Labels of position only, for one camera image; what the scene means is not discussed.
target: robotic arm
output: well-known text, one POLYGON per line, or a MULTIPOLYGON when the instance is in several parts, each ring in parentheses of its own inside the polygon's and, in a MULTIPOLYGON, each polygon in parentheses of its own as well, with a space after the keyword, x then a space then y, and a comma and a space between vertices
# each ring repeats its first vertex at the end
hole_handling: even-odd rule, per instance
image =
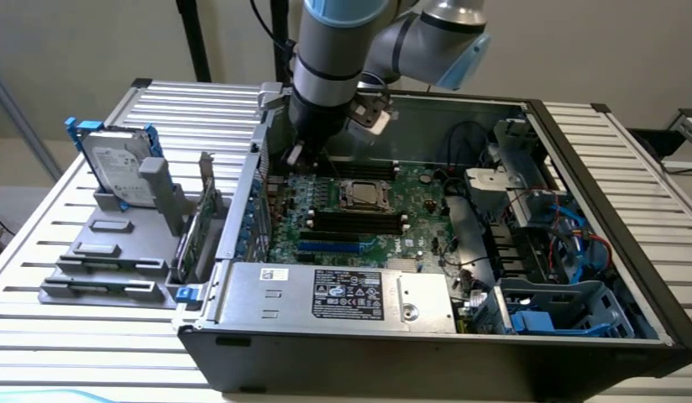
POLYGON ((359 97, 363 80, 378 85, 402 76, 458 89, 475 72, 490 42, 484 0, 304 0, 290 118, 298 141, 290 165, 310 164, 346 126, 379 134, 387 102, 359 97))

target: gray wall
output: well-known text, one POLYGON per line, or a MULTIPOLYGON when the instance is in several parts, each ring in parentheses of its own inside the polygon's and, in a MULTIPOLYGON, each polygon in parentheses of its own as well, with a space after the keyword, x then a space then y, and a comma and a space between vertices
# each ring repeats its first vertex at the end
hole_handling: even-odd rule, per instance
MULTIPOLYGON (((248 1, 199 6, 215 80, 274 79, 248 1)), ((488 0, 487 15, 494 46, 463 93, 606 102, 643 127, 692 107, 692 0, 488 0)), ((0 76, 40 134, 64 139, 65 116, 107 117, 135 77, 193 80, 175 2, 0 0, 0 76)))

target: power supply label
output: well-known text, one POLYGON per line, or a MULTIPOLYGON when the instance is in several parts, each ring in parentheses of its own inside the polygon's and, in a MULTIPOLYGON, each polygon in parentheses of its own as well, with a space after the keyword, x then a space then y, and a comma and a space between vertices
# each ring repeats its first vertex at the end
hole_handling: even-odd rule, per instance
POLYGON ((382 273, 316 270, 311 313, 320 319, 383 321, 382 273))

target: motherboard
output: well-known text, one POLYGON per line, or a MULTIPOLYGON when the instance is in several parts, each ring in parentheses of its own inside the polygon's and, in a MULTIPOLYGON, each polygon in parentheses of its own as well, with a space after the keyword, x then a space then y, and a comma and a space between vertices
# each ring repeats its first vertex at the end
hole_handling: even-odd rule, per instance
POLYGON ((427 165, 330 164, 270 177, 270 262, 456 275, 444 188, 427 165))

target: black pole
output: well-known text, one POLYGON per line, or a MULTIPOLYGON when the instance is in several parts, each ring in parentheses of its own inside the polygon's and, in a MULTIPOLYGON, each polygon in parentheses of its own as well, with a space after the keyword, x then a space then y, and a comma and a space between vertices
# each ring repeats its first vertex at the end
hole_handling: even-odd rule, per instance
POLYGON ((209 72, 209 59, 201 36, 201 23, 199 22, 199 10, 196 0, 177 0, 177 10, 181 15, 181 23, 185 26, 187 43, 192 55, 193 74, 199 82, 212 82, 209 72))
MULTIPOLYGON (((271 0, 271 30, 276 41, 287 44, 290 40, 290 0, 271 0)), ((275 73, 276 80, 288 84, 290 61, 282 47, 275 44, 275 73)))

